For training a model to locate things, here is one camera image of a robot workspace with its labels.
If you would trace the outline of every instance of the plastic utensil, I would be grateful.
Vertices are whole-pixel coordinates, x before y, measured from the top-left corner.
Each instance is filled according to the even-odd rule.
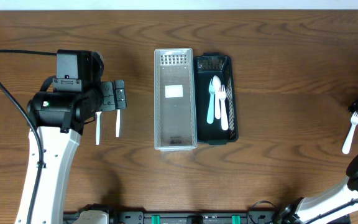
[[[218,93],[219,99],[221,100],[221,108],[222,108],[222,115],[221,115],[221,122],[222,122],[222,130],[229,129],[229,124],[227,122],[227,113],[226,113],[226,104],[224,103],[224,100],[226,99],[226,89],[224,85],[222,85],[219,89]]]
[[[214,97],[215,97],[215,87],[212,82],[213,78],[209,83],[209,106],[208,106],[208,114],[206,115],[206,122],[208,124],[212,124],[214,122]]]
[[[102,112],[96,112],[96,145],[98,146],[100,144],[100,132],[101,132],[101,127],[100,127],[100,123],[102,119]]]
[[[349,130],[349,134],[347,134],[345,143],[343,144],[342,147],[342,152],[344,154],[348,154],[351,151],[354,131],[356,130],[356,126],[358,125],[358,112],[353,113],[351,117],[351,123],[352,123],[351,129]]]
[[[201,56],[194,57],[193,61],[195,65],[197,141],[210,145],[224,145],[229,142],[235,142],[239,137],[239,132],[237,127],[234,77],[230,57],[219,53],[204,53]],[[208,83],[215,75],[221,80],[226,89],[226,99],[224,101],[227,121],[229,123],[227,131],[222,130],[220,120],[215,120],[214,118],[213,124],[205,122],[209,103]]]
[[[219,88],[221,87],[221,79],[219,77],[217,77],[216,75],[214,75],[213,77],[213,85],[215,87],[215,93],[217,93],[219,91]],[[221,119],[221,109],[219,107],[219,98],[216,95],[215,97],[215,118],[216,119]]]
[[[117,110],[117,121],[116,121],[116,138],[119,137],[119,128],[121,125],[121,112]]]
[[[206,83],[203,91],[208,96],[205,87]],[[189,151],[197,147],[195,91],[192,49],[156,49],[154,51],[155,149]],[[204,122],[202,122],[205,125],[209,125],[205,122],[207,107],[208,100],[205,100]]]

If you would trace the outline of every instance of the white label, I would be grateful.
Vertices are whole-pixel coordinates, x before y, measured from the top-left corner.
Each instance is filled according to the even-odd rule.
[[[165,86],[165,97],[183,97],[183,85]]]

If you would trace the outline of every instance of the wooden table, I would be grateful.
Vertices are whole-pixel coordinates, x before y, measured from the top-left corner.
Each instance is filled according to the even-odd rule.
[[[154,149],[154,50],[191,47],[233,61],[240,138],[191,152]],[[345,177],[358,154],[341,147],[358,96],[358,11],[0,12],[0,49],[99,51],[103,80],[124,79],[128,107],[101,146],[88,124],[71,168],[65,210],[89,203],[146,210],[247,210],[286,205]],[[56,59],[0,55],[0,79],[22,105],[55,74]],[[16,217],[28,130],[0,91],[0,223]],[[358,212],[352,214],[358,223]]]

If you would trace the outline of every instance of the plastic fork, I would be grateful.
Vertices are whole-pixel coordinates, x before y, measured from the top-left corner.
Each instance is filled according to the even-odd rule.
[[[212,124],[214,122],[214,96],[215,96],[215,87],[213,85],[212,79],[209,83],[209,106],[208,106],[208,114],[206,115],[206,122],[208,124]]]
[[[353,113],[351,118],[351,123],[352,123],[351,129],[349,130],[349,134],[347,134],[345,143],[343,144],[342,147],[342,152],[344,154],[348,154],[351,151],[354,130],[356,130],[356,126],[358,125],[358,112]]]
[[[229,123],[227,122],[226,104],[224,102],[226,99],[226,89],[224,88],[224,85],[221,85],[221,87],[219,88],[219,92],[218,92],[217,96],[221,100],[222,130],[225,131],[225,130],[229,129]]]

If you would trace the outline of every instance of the green clamp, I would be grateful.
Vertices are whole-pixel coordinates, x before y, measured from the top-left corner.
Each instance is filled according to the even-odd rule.
[[[152,215],[152,224],[160,224],[160,216]]]
[[[233,224],[241,224],[240,216],[239,216],[239,215],[233,215],[233,216],[231,217],[231,219],[232,219],[232,223],[233,223]]]

